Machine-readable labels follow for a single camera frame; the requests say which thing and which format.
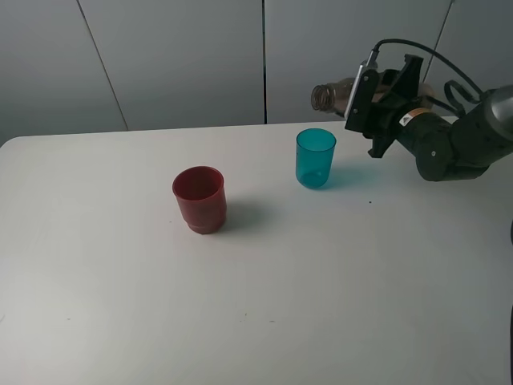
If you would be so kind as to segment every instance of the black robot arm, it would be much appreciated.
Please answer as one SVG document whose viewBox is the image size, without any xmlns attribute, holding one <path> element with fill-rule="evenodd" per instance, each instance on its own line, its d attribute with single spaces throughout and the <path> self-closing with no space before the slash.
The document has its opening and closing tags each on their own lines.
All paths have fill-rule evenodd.
<svg viewBox="0 0 513 385">
<path fill-rule="evenodd" d="M 406 55 L 400 71 L 378 73 L 376 57 L 377 52 L 372 51 L 360 66 L 345 112 L 335 111 L 346 117 L 345 129 L 372 140 L 372 157 L 383 157 L 397 140 L 415 156 L 425 180 L 440 181 L 477 178 L 513 152 L 513 86 L 481 93 L 480 101 L 472 100 L 478 105 L 471 112 L 461 113 L 459 107 L 461 117 L 449 124 L 423 107 L 426 97 L 418 95 L 422 58 Z M 383 88 L 387 92 L 376 100 L 378 89 Z M 326 89 L 316 87 L 313 107 L 333 111 L 331 106 L 318 103 L 327 100 L 319 97 Z M 331 101 L 336 104 L 336 97 Z"/>
</svg>

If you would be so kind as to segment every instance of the teal plastic cup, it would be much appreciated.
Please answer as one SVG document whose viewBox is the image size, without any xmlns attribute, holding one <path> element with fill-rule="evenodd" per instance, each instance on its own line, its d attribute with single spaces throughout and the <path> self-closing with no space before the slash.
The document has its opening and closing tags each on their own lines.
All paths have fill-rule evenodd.
<svg viewBox="0 0 513 385">
<path fill-rule="evenodd" d="M 296 138 L 296 178 L 308 188 L 319 188 L 329 178 L 337 139 L 326 130 L 309 128 Z"/>
</svg>

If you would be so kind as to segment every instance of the red plastic cup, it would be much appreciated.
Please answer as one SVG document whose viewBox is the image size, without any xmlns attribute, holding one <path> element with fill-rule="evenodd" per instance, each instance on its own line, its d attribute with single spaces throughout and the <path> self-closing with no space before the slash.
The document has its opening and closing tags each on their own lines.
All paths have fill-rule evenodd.
<svg viewBox="0 0 513 385">
<path fill-rule="evenodd" d="M 226 221 L 224 178 L 215 168 L 198 166 L 183 171 L 173 182 L 173 193 L 192 231 L 214 233 Z"/>
</svg>

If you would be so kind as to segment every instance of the plastic cup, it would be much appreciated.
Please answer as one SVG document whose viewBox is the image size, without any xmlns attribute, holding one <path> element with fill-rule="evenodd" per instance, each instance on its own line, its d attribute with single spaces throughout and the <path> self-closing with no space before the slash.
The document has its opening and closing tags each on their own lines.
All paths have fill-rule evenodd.
<svg viewBox="0 0 513 385">
<path fill-rule="evenodd" d="M 329 178 L 337 139 L 326 130 L 309 128 L 296 138 L 296 178 L 308 188 L 321 187 Z"/>
<path fill-rule="evenodd" d="M 198 166 L 183 171 L 173 182 L 173 193 L 192 231 L 214 233 L 226 221 L 224 178 L 215 168 Z"/>
</svg>

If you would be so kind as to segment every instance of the orange label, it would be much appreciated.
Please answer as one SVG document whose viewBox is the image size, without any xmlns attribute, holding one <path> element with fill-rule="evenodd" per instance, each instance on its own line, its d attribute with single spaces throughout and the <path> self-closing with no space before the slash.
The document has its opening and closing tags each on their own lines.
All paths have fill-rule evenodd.
<svg viewBox="0 0 513 385">
<path fill-rule="evenodd" d="M 406 127 L 406 125 L 415 117 L 419 116 L 421 114 L 425 114 L 426 112 L 431 112 L 429 108 L 415 108 L 414 110 L 411 110 L 407 114 L 405 114 L 400 120 L 399 124 L 401 124 L 403 127 Z"/>
</svg>

